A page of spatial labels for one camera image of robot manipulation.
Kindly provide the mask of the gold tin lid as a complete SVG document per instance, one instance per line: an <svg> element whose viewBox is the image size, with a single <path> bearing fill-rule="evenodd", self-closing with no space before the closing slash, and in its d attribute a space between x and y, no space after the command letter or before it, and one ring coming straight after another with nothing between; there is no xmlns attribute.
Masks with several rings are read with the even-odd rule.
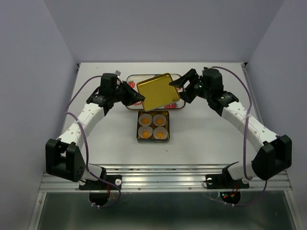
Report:
<svg viewBox="0 0 307 230"><path fill-rule="evenodd" d="M176 87L169 85L172 82L171 74L165 73L136 84L138 93L145 97L142 100L144 111L151 111L180 100Z"/></svg>

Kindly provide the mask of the orange cookie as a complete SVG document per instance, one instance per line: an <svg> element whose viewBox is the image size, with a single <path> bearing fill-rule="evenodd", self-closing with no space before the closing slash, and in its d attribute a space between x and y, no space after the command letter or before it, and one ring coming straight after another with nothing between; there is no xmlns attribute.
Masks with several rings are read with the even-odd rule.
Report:
<svg viewBox="0 0 307 230"><path fill-rule="evenodd" d="M164 139L164 138L165 138L165 133L164 133L163 131L158 131L158 132L156 133L156 137L157 137L158 139Z"/></svg>
<svg viewBox="0 0 307 230"><path fill-rule="evenodd" d="M164 123L164 120L162 118L158 118L156 119L156 124L159 125L159 126L162 126Z"/></svg>
<svg viewBox="0 0 307 230"><path fill-rule="evenodd" d="M144 126L150 125L150 119L147 118L147 117L144 117L144 118L141 119L141 123Z"/></svg>
<svg viewBox="0 0 307 230"><path fill-rule="evenodd" d="M151 136L151 133L147 130L144 130L142 132L142 138L149 138Z"/></svg>

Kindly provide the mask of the gold square cookie tin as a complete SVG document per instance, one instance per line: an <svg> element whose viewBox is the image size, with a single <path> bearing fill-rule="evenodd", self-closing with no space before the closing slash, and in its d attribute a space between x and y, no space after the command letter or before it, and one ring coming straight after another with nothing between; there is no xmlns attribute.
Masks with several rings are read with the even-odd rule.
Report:
<svg viewBox="0 0 307 230"><path fill-rule="evenodd" d="M157 140L157 139L153 138L153 139L150 139L150 140L144 140L144 139L138 139L138 134L136 134L137 142L138 143L155 143L155 144L168 143L170 141L170 116L169 116L169 112L166 111L166 110L153 110L153 111L149 111L149 112L146 112L144 110L140 110L138 112L138 118L142 114L150 114L150 115L152 115L152 117L154 117L156 114L163 114L166 117L166 125L162 126L162 127L167 129L167 131L168 131L168 139L166 139L166 140ZM137 132L138 132L138 128L139 127L141 127L141 125L137 122ZM150 125L150 127L154 131L154 129L156 127L158 127L158 126L155 126L154 123L153 123L153 120L152 120L152 124Z"/></svg>

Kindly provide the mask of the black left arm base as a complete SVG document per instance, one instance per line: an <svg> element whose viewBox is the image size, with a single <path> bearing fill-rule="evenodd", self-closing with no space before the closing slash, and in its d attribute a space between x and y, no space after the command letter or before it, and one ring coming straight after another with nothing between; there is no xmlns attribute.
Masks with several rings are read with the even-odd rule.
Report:
<svg viewBox="0 0 307 230"><path fill-rule="evenodd" d="M117 187L121 189L121 184L117 185L116 181L122 181L122 175L108 175L106 181L112 184L115 184ZM79 190L81 191L92 191L92 190L117 190L115 187L110 186L101 181L92 181L92 180L82 180L83 184L79 184Z"/></svg>

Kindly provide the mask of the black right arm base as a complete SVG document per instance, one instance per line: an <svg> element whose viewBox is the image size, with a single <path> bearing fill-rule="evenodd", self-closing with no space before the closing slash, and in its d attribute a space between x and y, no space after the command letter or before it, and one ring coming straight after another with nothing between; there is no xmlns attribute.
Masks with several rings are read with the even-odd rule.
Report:
<svg viewBox="0 0 307 230"><path fill-rule="evenodd" d="M223 168L221 173L207 174L203 182L207 189L248 189L249 183L243 183L242 179L234 180L227 168Z"/></svg>

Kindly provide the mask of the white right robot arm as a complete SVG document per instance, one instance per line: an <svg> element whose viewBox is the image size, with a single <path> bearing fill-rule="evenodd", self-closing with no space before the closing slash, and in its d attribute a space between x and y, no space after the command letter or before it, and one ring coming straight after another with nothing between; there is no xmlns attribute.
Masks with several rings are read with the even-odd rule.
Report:
<svg viewBox="0 0 307 230"><path fill-rule="evenodd" d="M229 165L221 174L221 183L231 187L240 179L258 177L264 181L292 165L292 140L266 128L245 109L239 99L224 90L221 67L204 68L199 75L195 69L170 83L183 89L180 98L191 103L196 97L207 101L220 117L243 134L243 161Z"/></svg>

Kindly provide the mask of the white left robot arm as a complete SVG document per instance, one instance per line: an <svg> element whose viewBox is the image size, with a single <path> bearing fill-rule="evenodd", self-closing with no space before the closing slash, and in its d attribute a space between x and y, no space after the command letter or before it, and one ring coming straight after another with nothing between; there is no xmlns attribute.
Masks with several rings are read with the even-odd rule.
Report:
<svg viewBox="0 0 307 230"><path fill-rule="evenodd" d="M100 85L86 100L81 113L76 116L66 111L74 121L58 138L47 141L45 159L48 174L72 182L90 180L95 188L101 189L106 185L106 169L89 163L87 138L115 103L130 106L145 97L114 73L104 73L97 78Z"/></svg>

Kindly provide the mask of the strawberry print tray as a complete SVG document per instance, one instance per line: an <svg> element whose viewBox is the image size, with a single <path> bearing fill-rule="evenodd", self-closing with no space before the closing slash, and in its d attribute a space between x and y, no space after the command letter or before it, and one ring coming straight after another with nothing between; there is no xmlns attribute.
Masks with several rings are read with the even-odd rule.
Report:
<svg viewBox="0 0 307 230"><path fill-rule="evenodd" d="M159 74L135 74L135 75L130 75L127 77L127 83L130 87L132 87L134 90L137 89L137 84L141 81L153 78L158 76ZM177 102L170 103L168 105L164 105L162 107L156 108L156 110L179 110L184 108L186 105L186 102L180 99ZM143 110L143 105L141 102L137 102L133 105L127 106L128 109L130 110Z"/></svg>

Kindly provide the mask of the white paper cup back left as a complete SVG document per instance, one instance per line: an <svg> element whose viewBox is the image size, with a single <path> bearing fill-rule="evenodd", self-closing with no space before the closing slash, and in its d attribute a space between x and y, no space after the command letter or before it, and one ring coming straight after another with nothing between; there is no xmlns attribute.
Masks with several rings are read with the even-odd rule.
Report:
<svg viewBox="0 0 307 230"><path fill-rule="evenodd" d="M142 114L138 118L138 123L141 126L148 127L152 124L153 117L150 114Z"/></svg>

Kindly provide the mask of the white paper cup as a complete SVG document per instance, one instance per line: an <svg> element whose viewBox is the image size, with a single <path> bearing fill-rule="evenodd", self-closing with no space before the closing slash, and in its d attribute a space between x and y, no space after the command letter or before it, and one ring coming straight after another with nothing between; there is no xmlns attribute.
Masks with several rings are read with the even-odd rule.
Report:
<svg viewBox="0 0 307 230"><path fill-rule="evenodd" d="M155 126L162 127L166 125L166 117L163 114L156 114L153 117L153 123Z"/></svg>
<svg viewBox="0 0 307 230"><path fill-rule="evenodd" d="M141 126L138 128L138 139L153 139L153 129L150 126Z"/></svg>
<svg viewBox="0 0 307 230"><path fill-rule="evenodd" d="M157 140L166 140L168 139L168 131L162 126L158 126L153 131L153 137Z"/></svg>
<svg viewBox="0 0 307 230"><path fill-rule="evenodd" d="M142 114L138 118L138 123L141 126L148 127L152 124L153 117L150 114Z"/></svg>

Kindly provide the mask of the white paper cup back right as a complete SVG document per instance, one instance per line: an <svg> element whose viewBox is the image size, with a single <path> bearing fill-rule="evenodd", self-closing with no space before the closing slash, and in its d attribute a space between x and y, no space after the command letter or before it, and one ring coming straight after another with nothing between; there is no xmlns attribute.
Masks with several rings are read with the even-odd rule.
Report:
<svg viewBox="0 0 307 230"><path fill-rule="evenodd" d="M156 114L153 117L153 123L155 126L162 127L166 125L166 117L163 114Z"/></svg>

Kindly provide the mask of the white paper cup front left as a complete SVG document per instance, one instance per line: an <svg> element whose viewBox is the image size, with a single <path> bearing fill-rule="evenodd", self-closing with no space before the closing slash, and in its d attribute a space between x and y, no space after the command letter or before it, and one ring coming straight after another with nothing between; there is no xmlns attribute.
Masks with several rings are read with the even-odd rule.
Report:
<svg viewBox="0 0 307 230"><path fill-rule="evenodd" d="M150 126L141 126L138 128L138 139L153 139L153 129Z"/></svg>

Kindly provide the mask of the white paper cup front right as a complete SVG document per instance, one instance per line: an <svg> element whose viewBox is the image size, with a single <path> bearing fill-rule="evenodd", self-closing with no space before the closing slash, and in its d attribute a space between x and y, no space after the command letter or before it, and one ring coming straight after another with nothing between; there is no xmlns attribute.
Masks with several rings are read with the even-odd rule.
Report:
<svg viewBox="0 0 307 230"><path fill-rule="evenodd" d="M168 131L162 126L158 126L153 131L153 137L157 140L166 140L168 139Z"/></svg>

